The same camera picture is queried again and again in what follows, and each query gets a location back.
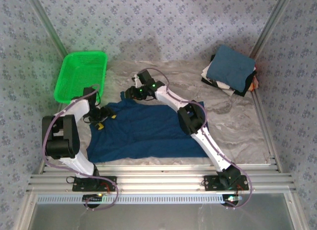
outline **blue cloth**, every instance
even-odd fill
[[[246,86],[246,79],[253,73],[255,64],[254,59],[221,45],[206,76],[209,79],[223,82],[239,92],[243,92]]]
[[[127,157],[207,157],[199,144],[184,134],[177,113],[167,105],[142,105],[122,98],[121,102],[108,106],[117,117],[106,119],[102,130],[90,126],[89,161],[98,163]]]

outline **wall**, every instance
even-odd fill
[[[317,0],[291,0],[257,60],[261,99],[285,171],[317,229]]]
[[[225,43],[248,55],[276,0],[40,0],[69,52],[110,59],[209,59]]]
[[[27,0],[0,0],[0,229],[12,229],[41,156],[41,120],[56,112],[61,58]]]

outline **metal extrusion bar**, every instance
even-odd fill
[[[264,111],[264,108],[262,106],[262,102],[261,102],[261,99],[260,99],[260,96],[259,96],[259,92],[257,90],[252,92],[252,98],[253,98],[254,104],[256,106],[256,112],[258,114],[260,126],[262,128],[262,132],[263,132],[263,135],[264,135],[264,139],[265,139],[268,151],[270,152],[271,155],[274,156],[274,159],[275,159],[275,162],[277,164],[278,170],[280,172],[283,172],[282,164],[281,164],[281,161],[279,159],[278,153],[276,152],[276,148],[275,148],[275,144],[274,144],[274,141],[273,141],[272,133],[271,133],[271,131],[269,129],[267,118],[266,118],[266,115],[265,115],[265,111]]]
[[[37,194],[27,193],[24,196],[18,216],[14,223],[14,230],[25,230],[29,228],[37,199]]]
[[[240,165],[250,175],[255,193],[285,193],[295,190],[289,173],[279,173],[274,164]],[[101,176],[118,177],[121,194],[224,194],[233,191],[208,191],[202,185],[203,176],[216,175],[208,165],[166,165],[166,166],[103,166],[98,169]],[[27,187],[28,192],[37,194],[72,194],[72,184],[66,177],[67,171],[45,167],[41,175],[33,175]]]
[[[41,2],[39,0],[28,0],[30,5],[33,7],[35,13],[39,17],[40,21],[42,22],[46,32],[49,34],[53,44],[55,45],[57,51],[59,52],[60,56],[64,58],[68,53],[61,42],[53,24],[51,23],[49,17],[47,16]]]
[[[285,193],[285,201],[294,229],[310,229],[297,193]]]
[[[255,43],[252,51],[249,54],[250,58],[257,58],[257,56],[260,54],[264,45],[268,41],[273,29],[275,28],[279,19],[283,15],[283,12],[286,9],[286,6],[288,5],[289,1],[290,0],[277,0],[270,17],[268,18],[257,42]]]

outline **purple cable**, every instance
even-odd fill
[[[226,158],[224,155],[222,155],[222,154],[220,153],[220,150],[218,150],[218,149],[212,144],[212,142],[209,140],[208,136],[206,135],[206,133],[205,133],[204,130],[203,130],[203,128],[206,126],[206,123],[207,123],[207,112],[206,112],[205,108],[204,108],[202,105],[200,105],[198,102],[190,101],[190,100],[180,100],[180,99],[174,97],[171,93],[169,93],[169,91],[168,91],[169,84],[170,84],[169,79],[167,78],[167,76],[166,76],[161,70],[159,70],[159,69],[157,69],[157,68],[144,68],[144,69],[142,69],[140,72],[138,72],[138,74],[139,74],[139,73],[142,73],[142,72],[144,72],[145,70],[148,70],[148,69],[156,70],[156,71],[158,71],[159,73],[161,73],[161,74],[164,76],[164,78],[165,78],[166,81],[167,81],[166,93],[167,93],[171,98],[173,98],[174,100],[176,100],[176,101],[178,101],[178,102],[181,102],[181,103],[190,103],[190,104],[198,105],[198,106],[203,110],[204,115],[205,115],[205,120],[204,120],[204,123],[203,123],[203,125],[202,125],[202,127],[201,127],[201,130],[202,130],[203,135],[204,135],[205,138],[208,140],[209,144],[213,147],[213,149],[216,151],[216,153],[217,153],[220,157],[222,157],[226,162],[230,163],[232,166],[234,166],[235,168],[237,168],[241,173],[243,173],[243,174],[246,176],[246,178],[247,178],[247,180],[248,180],[248,182],[249,182],[249,184],[250,184],[250,194],[249,194],[248,199],[247,199],[243,204],[241,204],[241,205],[239,205],[239,206],[235,206],[235,208],[240,208],[240,207],[246,205],[246,204],[249,202],[249,200],[250,200],[250,198],[251,198],[251,195],[252,195],[252,192],[253,192],[253,185],[252,185],[252,182],[251,182],[251,178],[250,178],[250,176],[247,174],[247,172],[246,172],[245,170],[243,170],[242,168],[238,167],[236,164],[234,164],[234,163],[231,162],[228,158]]]
[[[116,203],[116,201],[117,201],[117,199],[118,199],[118,196],[119,196],[119,189],[118,189],[118,186],[116,185],[116,183],[113,182],[112,180],[108,179],[108,178],[105,178],[105,177],[90,176],[90,175],[87,175],[87,174],[84,174],[84,173],[75,171],[75,170],[73,170],[72,168],[69,168],[69,167],[57,166],[57,165],[55,165],[55,164],[53,164],[53,163],[50,163],[50,162],[47,160],[47,156],[46,156],[46,144],[47,144],[47,142],[48,142],[49,134],[50,134],[50,131],[51,131],[51,129],[52,129],[52,127],[53,127],[55,121],[56,121],[62,114],[64,114],[67,110],[69,110],[73,105],[75,105],[75,104],[78,103],[79,101],[81,101],[81,100],[83,100],[83,99],[85,99],[85,98],[87,98],[87,97],[89,97],[89,96],[91,96],[91,95],[97,93],[97,92],[99,91],[99,89],[100,89],[100,85],[99,85],[99,84],[95,84],[95,85],[92,85],[91,87],[94,87],[94,86],[97,86],[97,89],[95,89],[92,93],[89,93],[89,94],[87,94],[87,95],[85,95],[85,96],[82,96],[82,97],[79,98],[79,99],[76,99],[74,102],[72,102],[72,103],[70,103],[68,106],[66,106],[62,111],[60,111],[60,112],[53,118],[53,120],[52,120],[52,122],[50,123],[50,125],[49,125],[49,127],[48,127],[48,130],[46,131],[45,136],[44,136],[43,146],[42,146],[42,156],[43,156],[43,159],[44,159],[45,163],[46,163],[48,166],[50,166],[50,167],[54,167],[54,168],[58,168],[58,169],[64,169],[64,170],[67,170],[67,171],[70,171],[70,172],[75,172],[75,173],[77,173],[77,174],[79,174],[79,175],[81,175],[81,176],[87,177],[87,178],[99,179],[99,180],[104,180],[104,181],[110,182],[110,183],[115,187],[115,191],[116,191],[115,199],[114,199],[114,201],[113,201],[111,204],[109,204],[109,205],[107,205],[107,206],[105,206],[105,207],[102,207],[102,208],[92,209],[92,208],[89,208],[88,205],[87,205],[88,202],[89,202],[89,200],[90,200],[90,198],[88,198],[88,199],[86,200],[86,203],[85,203],[86,208],[89,209],[89,210],[92,210],[92,211],[97,211],[97,210],[108,209],[108,208],[112,207],[112,206]]]

